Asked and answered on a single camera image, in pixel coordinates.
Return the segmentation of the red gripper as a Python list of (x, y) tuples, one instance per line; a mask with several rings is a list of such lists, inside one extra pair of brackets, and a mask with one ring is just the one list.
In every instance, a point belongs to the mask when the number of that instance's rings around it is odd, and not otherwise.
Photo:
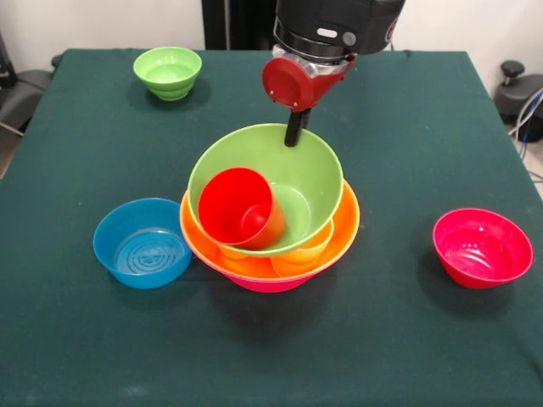
[(293, 111), (285, 132), (287, 147), (298, 144), (301, 130), (309, 123), (310, 109), (345, 79), (355, 59), (355, 55), (349, 55), (334, 63), (317, 63), (292, 53), (282, 53), (266, 63), (262, 73), (266, 94), (273, 102)]

